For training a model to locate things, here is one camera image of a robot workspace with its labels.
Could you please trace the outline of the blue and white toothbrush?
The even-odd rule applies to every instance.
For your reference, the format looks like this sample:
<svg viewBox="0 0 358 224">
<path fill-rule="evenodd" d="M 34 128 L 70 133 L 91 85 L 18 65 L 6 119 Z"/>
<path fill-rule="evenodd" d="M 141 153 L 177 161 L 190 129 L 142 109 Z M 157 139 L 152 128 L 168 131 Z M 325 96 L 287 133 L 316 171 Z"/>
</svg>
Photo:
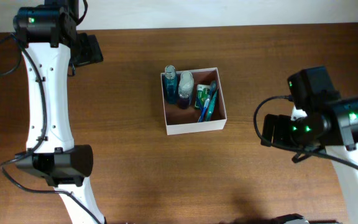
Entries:
<svg viewBox="0 0 358 224">
<path fill-rule="evenodd" d="M 204 111 L 203 113 L 201 113 L 199 119 L 198 119 L 198 122 L 203 122 L 204 119 L 205 119 L 205 114 L 206 114 L 206 111 L 208 109 L 208 106 L 209 106 L 209 102 L 211 101 L 211 98 L 213 96 L 213 93 L 216 91 L 216 87 L 217 87 L 217 84 L 216 84 L 216 81 L 213 80 L 211 83 L 210 83 L 210 92 L 209 92 L 209 96 L 207 97 L 205 103 L 204 103 Z"/>
</svg>

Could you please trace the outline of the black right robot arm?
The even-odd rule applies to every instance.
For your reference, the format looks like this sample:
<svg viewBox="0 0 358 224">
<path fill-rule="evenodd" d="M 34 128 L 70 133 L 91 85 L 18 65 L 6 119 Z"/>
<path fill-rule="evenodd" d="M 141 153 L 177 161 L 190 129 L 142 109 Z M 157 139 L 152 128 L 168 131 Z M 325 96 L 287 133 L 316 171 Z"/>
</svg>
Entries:
<svg viewBox="0 0 358 224">
<path fill-rule="evenodd" d="M 358 96 L 342 98 L 326 67 L 303 69 L 287 79 L 291 115 L 267 114 L 255 132 L 263 146 L 294 153 L 293 163 L 310 157 L 330 160 L 351 223 L 358 223 Z"/>
</svg>

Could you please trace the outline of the blue disposable razor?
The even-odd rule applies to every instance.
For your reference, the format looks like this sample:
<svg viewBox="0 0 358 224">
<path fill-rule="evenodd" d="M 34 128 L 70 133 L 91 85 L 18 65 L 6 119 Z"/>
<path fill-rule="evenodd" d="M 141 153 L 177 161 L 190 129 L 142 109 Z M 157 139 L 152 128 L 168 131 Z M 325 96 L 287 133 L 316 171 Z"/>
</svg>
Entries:
<svg viewBox="0 0 358 224">
<path fill-rule="evenodd" d="M 201 101 L 201 99 L 199 97 L 196 98 L 196 103 L 197 103 L 198 107 L 200 108 L 201 112 L 203 113 L 204 104 L 202 103 L 202 101 Z"/>
</svg>

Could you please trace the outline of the white cardboard box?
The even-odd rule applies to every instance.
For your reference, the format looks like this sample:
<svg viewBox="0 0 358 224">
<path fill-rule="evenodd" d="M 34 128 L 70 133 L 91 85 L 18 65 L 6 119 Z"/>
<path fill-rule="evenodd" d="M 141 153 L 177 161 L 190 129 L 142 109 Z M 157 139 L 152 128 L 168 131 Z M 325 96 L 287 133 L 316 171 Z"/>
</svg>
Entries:
<svg viewBox="0 0 358 224">
<path fill-rule="evenodd" d="M 160 74 L 162 106 L 168 135 L 215 131 L 225 127 L 227 113 L 218 68 L 199 68 L 190 72 L 193 75 L 194 87 L 192 101 L 185 110 L 177 105 L 168 103 L 165 96 L 165 74 L 163 72 Z M 209 85 L 212 81 L 216 82 L 218 93 L 215 99 L 214 111 L 209 121 L 199 123 L 198 119 L 201 116 L 201 110 L 195 108 L 197 85 Z"/>
</svg>

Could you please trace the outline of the blue mouthwash bottle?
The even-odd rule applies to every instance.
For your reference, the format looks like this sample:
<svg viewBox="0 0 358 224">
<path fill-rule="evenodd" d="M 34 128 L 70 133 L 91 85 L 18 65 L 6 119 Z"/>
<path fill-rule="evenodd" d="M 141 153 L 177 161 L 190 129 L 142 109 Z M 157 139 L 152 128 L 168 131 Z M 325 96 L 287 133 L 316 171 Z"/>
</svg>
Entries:
<svg viewBox="0 0 358 224">
<path fill-rule="evenodd" d="M 177 73 L 173 65 L 167 65 L 164 73 L 165 99 L 170 104 L 177 102 Z"/>
</svg>

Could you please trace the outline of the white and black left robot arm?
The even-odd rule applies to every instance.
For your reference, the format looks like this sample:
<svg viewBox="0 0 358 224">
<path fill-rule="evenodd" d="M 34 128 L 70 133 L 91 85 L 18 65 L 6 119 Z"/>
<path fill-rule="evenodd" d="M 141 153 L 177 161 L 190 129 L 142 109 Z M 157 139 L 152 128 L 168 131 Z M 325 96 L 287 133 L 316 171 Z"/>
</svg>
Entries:
<svg viewBox="0 0 358 224">
<path fill-rule="evenodd" d="M 76 30 L 78 1 L 45 1 L 14 17 L 29 84 L 30 124 L 18 169 L 43 178 L 59 194 L 73 223 L 105 223 L 90 184 L 93 150 L 76 145 L 68 117 L 68 71 L 103 61 L 94 35 Z"/>
</svg>

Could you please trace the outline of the clear purple soap bottle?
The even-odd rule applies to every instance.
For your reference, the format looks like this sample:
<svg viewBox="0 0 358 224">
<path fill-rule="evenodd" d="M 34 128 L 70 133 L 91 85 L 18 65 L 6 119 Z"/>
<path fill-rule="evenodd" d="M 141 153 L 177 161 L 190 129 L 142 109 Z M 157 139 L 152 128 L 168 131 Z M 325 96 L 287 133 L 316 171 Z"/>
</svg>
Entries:
<svg viewBox="0 0 358 224">
<path fill-rule="evenodd" d="M 191 103 L 193 96 L 194 79 L 189 71 L 184 71 L 180 75 L 180 82 L 178 86 L 178 107 L 180 109 L 187 109 Z"/>
</svg>

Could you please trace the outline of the green toothpaste tube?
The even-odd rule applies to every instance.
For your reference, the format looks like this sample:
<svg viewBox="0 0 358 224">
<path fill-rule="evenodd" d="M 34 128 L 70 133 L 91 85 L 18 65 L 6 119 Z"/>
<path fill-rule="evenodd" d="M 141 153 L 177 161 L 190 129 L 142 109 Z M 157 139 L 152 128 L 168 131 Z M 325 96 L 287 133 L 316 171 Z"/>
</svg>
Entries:
<svg viewBox="0 0 358 224">
<path fill-rule="evenodd" d="M 214 106 L 215 106 L 215 103 L 216 103 L 216 98 L 218 97 L 219 91 L 216 90 L 211 98 L 211 101 L 209 102 L 209 106 L 208 106 L 208 109 L 206 111 L 206 114 L 205 114 L 205 121 L 211 121 L 211 117 L 213 115 L 213 111 L 214 111 Z"/>
</svg>

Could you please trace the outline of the green soap bar box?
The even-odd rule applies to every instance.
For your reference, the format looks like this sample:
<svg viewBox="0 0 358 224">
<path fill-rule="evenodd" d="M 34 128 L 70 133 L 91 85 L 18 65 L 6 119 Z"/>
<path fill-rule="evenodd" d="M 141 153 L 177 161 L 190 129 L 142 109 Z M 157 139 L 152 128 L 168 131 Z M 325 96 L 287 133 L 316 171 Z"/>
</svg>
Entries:
<svg viewBox="0 0 358 224">
<path fill-rule="evenodd" d="M 196 97 L 199 97 L 203 104 L 205 103 L 207 97 L 209 96 L 209 92 L 210 92 L 210 86 L 209 85 L 198 84 L 197 87 L 196 87 Z M 196 101 L 195 101 L 195 109 L 196 110 L 200 109 L 198 107 Z"/>
</svg>

